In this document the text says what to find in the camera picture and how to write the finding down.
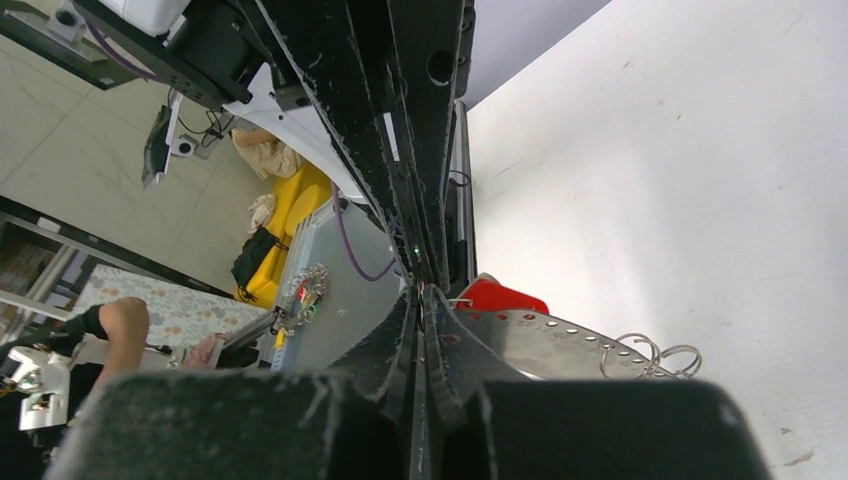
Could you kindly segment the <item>operator forearm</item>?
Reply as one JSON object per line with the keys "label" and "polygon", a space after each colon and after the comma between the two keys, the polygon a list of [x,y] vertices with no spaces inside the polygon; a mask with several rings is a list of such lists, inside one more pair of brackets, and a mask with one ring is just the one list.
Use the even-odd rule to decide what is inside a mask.
{"label": "operator forearm", "polygon": [[140,368],[149,332],[147,304],[137,297],[101,305],[98,319],[107,337],[108,351],[93,391]]}

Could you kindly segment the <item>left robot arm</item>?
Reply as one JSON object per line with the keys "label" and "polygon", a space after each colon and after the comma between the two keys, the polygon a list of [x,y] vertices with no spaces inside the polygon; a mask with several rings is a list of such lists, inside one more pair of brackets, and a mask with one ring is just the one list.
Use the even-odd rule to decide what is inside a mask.
{"label": "left robot arm", "polygon": [[81,1],[186,99],[285,142],[367,203],[414,283],[450,283],[445,189],[470,1]]}

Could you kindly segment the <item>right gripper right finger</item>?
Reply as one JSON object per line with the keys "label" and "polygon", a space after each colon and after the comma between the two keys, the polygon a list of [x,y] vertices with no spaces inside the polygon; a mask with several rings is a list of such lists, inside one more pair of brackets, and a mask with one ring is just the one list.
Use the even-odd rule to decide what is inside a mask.
{"label": "right gripper right finger", "polygon": [[694,379],[544,380],[477,339],[455,301],[421,291],[442,479],[766,479],[748,425]]}

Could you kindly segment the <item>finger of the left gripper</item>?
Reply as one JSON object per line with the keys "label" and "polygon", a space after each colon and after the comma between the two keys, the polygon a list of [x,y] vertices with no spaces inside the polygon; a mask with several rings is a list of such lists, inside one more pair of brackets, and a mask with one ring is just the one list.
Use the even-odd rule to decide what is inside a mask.
{"label": "finger of the left gripper", "polygon": [[345,170],[388,234],[403,279],[416,284],[410,219],[401,209],[386,126],[348,3],[250,1],[246,9],[265,49],[297,75]]}
{"label": "finger of the left gripper", "polygon": [[449,283],[445,189],[465,5],[390,1],[390,119],[399,157],[388,164],[395,245],[416,292]]}

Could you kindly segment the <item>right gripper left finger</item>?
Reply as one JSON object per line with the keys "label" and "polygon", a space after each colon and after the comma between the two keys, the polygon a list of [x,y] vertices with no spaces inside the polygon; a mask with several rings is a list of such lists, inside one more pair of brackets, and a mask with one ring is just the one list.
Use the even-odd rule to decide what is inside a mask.
{"label": "right gripper left finger", "polygon": [[405,479],[412,293],[321,371],[140,373],[84,407],[50,479]]}

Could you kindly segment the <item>key with red tag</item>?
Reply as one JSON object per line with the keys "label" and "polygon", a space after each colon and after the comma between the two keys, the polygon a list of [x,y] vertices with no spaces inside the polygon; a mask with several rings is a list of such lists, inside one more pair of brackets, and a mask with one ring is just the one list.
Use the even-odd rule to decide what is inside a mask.
{"label": "key with red tag", "polygon": [[481,274],[475,278],[459,294],[454,307],[483,312],[529,310],[549,314],[548,305],[544,301],[504,286],[489,274]]}

